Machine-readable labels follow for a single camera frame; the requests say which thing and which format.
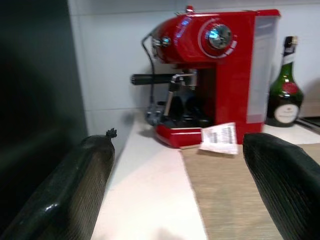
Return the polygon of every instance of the wall tile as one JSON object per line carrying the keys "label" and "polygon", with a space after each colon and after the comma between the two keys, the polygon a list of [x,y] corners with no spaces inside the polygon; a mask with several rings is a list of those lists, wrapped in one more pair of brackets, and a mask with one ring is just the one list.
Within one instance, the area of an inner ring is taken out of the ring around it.
{"label": "wall tile", "polygon": [[187,5],[188,0],[175,0],[175,11],[183,13]]}
{"label": "wall tile", "polygon": [[[92,110],[148,105],[150,86],[133,86],[130,76],[151,72],[141,39],[173,16],[173,12],[150,12],[79,17]],[[166,64],[157,64],[156,70],[173,72]],[[157,85],[155,89],[163,100],[167,86]]]}
{"label": "wall tile", "polygon": [[320,0],[275,0],[274,4],[277,5],[307,5],[307,4],[320,4]]}
{"label": "wall tile", "polygon": [[79,15],[174,11],[175,0],[74,0]]}
{"label": "wall tile", "polygon": [[95,123],[93,119],[93,112],[86,110],[84,111],[84,115],[85,115],[86,129],[88,132],[88,136],[94,135],[96,132],[96,129],[95,129]]}
{"label": "wall tile", "polygon": [[115,128],[117,137],[112,139],[116,158],[123,150],[134,122],[135,109],[95,110],[92,111],[94,129],[92,135],[105,134]]}
{"label": "wall tile", "polygon": [[68,0],[68,8],[69,8],[69,14],[77,15],[78,14],[78,7],[77,7],[77,0]]}
{"label": "wall tile", "polygon": [[79,25],[79,17],[71,16],[70,20],[72,26],[77,68],[80,78],[83,107],[84,110],[90,110],[90,86],[87,78],[86,58],[84,56],[83,38],[81,35],[81,26]]}

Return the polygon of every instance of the bottle neck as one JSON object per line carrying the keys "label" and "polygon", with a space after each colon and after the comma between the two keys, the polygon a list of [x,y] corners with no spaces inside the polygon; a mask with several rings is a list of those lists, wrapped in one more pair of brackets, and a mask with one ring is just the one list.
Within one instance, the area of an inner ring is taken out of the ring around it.
{"label": "bottle neck", "polygon": [[285,48],[282,58],[282,67],[280,75],[286,82],[294,82],[293,66],[295,60],[295,49],[293,47]]}

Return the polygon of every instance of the white tile wall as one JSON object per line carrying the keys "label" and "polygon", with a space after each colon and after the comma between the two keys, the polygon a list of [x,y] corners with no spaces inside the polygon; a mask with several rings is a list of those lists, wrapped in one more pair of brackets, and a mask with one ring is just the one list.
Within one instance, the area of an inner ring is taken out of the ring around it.
{"label": "white tile wall", "polygon": [[[298,35],[295,79],[305,92],[304,105],[313,104],[305,109],[320,102],[320,0],[69,0],[88,130],[92,135],[117,128],[117,154],[130,132],[132,109],[148,105],[149,87],[129,81],[131,74],[150,72],[140,41],[186,5],[198,12],[279,9],[273,79],[279,72],[284,37]],[[167,65],[157,64],[156,69],[171,72]],[[157,86],[157,99],[164,99],[166,91],[166,86]]]}
{"label": "white tile wall", "polygon": [[78,15],[172,11],[174,0],[71,0],[75,1]]}

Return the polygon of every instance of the bottle label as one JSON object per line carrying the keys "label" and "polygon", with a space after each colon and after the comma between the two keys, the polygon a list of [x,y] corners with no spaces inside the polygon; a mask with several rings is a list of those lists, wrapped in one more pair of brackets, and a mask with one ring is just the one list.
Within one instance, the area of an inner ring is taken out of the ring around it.
{"label": "bottle label", "polygon": [[299,108],[294,104],[286,104],[279,106],[274,111],[274,117],[280,123],[289,124],[292,123],[298,116]]}
{"label": "bottle label", "polygon": [[291,53],[283,57],[282,65],[292,63],[295,60],[295,53]]}
{"label": "bottle label", "polygon": [[294,82],[285,82],[282,85],[282,90],[288,94],[296,94],[299,91],[299,88]]}

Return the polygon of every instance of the chrome knob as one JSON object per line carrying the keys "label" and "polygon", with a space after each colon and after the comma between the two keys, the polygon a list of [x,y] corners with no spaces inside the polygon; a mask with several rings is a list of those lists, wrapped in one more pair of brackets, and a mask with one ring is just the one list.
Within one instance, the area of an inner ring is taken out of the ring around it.
{"label": "chrome knob", "polygon": [[231,42],[232,33],[226,25],[220,24],[207,32],[207,38],[215,49],[224,49]]}

